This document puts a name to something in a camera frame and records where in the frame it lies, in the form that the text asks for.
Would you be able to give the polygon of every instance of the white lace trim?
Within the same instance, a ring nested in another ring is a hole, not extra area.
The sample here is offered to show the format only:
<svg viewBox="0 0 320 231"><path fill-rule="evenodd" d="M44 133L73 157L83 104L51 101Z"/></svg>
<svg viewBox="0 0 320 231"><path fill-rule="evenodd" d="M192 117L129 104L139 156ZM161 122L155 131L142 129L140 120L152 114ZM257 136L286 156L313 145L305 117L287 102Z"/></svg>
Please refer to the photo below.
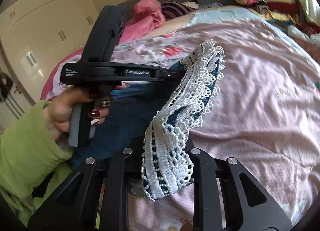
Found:
<svg viewBox="0 0 320 231"><path fill-rule="evenodd" d="M224 68L221 64L224 51L214 45L213 41L205 42L180 62L184 64L186 74L146 130L141 176L143 191L151 200L173 194L190 183L193 163L183 149L189 130L202 125L202 117L195 120L193 115L212 110L211 100L207 105L202 100L219 93L217 85L213 90L209 86L223 78L220 71L217 77L212 75L217 60L220 60L219 69ZM167 123L176 111L179 112L175 125Z"/></svg>

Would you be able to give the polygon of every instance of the hand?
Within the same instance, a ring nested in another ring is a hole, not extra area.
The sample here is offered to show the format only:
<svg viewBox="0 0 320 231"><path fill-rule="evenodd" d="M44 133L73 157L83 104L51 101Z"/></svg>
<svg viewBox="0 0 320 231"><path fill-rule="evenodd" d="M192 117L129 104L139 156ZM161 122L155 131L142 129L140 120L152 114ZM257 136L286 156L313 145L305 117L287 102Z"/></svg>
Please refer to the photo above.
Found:
<svg viewBox="0 0 320 231"><path fill-rule="evenodd" d="M129 84L122 83L121 86L116 86L115 89L127 88ZM76 103L89 103L96 99L97 96L90 95L89 89L71 86L60 95L58 95L52 102L43 109L42 115L53 139L60 138L63 132L69 132L70 117L72 108ZM105 121L105 117L109 113L108 107L113 102L111 95L99 98L101 103L88 114L92 118L92 124L98 125Z"/></svg>

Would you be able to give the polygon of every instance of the striped fabric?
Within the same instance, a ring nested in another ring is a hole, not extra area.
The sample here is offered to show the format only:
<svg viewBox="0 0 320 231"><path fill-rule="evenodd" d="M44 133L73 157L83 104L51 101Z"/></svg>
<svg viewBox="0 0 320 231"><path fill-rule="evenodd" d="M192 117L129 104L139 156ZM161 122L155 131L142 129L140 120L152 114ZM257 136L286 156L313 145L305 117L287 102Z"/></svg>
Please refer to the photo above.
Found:
<svg viewBox="0 0 320 231"><path fill-rule="evenodd" d="M191 8L179 2L171 1L171 0L162 2L161 9L162 9L162 14L165 17L165 20L181 17L196 10L195 8Z"/></svg>

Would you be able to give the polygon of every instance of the green sleeve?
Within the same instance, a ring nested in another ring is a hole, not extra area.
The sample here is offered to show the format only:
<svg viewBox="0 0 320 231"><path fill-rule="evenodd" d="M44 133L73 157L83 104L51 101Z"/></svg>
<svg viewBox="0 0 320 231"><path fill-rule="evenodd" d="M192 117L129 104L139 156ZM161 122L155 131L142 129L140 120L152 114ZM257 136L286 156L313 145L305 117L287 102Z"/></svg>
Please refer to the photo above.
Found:
<svg viewBox="0 0 320 231"><path fill-rule="evenodd" d="M72 149L62 151L50 136L41 113L46 105L37 103L0 136L0 192L25 225L41 204L30 201L33 189L54 171L52 192L70 173L62 162L72 156Z"/></svg>

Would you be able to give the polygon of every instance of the silver screw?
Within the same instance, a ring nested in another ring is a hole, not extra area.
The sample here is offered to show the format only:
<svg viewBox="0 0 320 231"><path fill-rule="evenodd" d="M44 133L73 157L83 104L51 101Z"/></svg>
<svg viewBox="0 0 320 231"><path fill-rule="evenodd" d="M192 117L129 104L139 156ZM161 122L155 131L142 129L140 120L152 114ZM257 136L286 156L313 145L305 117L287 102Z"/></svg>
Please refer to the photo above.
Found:
<svg viewBox="0 0 320 231"><path fill-rule="evenodd" d="M85 160L85 162L90 165L90 164L93 164L95 162L95 159L93 157L89 157L89 158L87 158Z"/></svg>
<svg viewBox="0 0 320 231"><path fill-rule="evenodd" d="M195 154L195 155L198 155L198 154L200 154L200 150L199 149L197 149L197 148L193 148L193 149L191 149L191 153L192 154Z"/></svg>
<svg viewBox="0 0 320 231"><path fill-rule="evenodd" d="M228 162L232 165L236 165L238 163L237 159L232 157L228 159Z"/></svg>
<svg viewBox="0 0 320 231"><path fill-rule="evenodd" d="M123 149L122 152L123 152L124 154L129 155L129 154L131 154L131 153L133 152L133 150L132 150L131 148L125 148L125 149Z"/></svg>

